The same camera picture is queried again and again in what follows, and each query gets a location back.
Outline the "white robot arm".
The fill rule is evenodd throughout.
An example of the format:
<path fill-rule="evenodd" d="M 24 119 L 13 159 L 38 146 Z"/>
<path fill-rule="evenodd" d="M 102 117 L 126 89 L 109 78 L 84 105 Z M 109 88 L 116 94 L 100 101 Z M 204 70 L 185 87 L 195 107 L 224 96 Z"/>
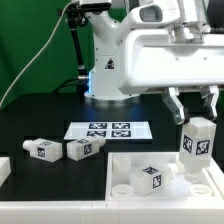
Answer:
<path fill-rule="evenodd" d="M 111 0 L 127 15 L 118 22 L 108 12 L 88 14 L 95 63 L 86 95 L 98 102 L 124 101 L 159 93 L 177 124 L 189 120 L 178 99 L 200 92 L 207 118 L 217 118 L 224 87 L 224 35 L 213 34 L 208 19 L 215 0 Z"/>

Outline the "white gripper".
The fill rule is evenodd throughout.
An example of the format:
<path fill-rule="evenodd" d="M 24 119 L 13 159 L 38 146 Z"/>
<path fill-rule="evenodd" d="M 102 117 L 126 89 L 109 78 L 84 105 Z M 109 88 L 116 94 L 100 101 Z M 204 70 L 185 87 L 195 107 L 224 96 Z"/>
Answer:
<path fill-rule="evenodd" d="M 120 45 L 120 74 L 116 82 L 124 94 L 164 89 L 162 100 L 176 125 L 190 119 L 178 98 L 179 89 L 196 90 L 203 86 L 200 93 L 206 116 L 216 120 L 218 86 L 224 85 L 224 35 L 208 34 L 202 44 L 173 43 L 164 29 L 135 30 Z"/>

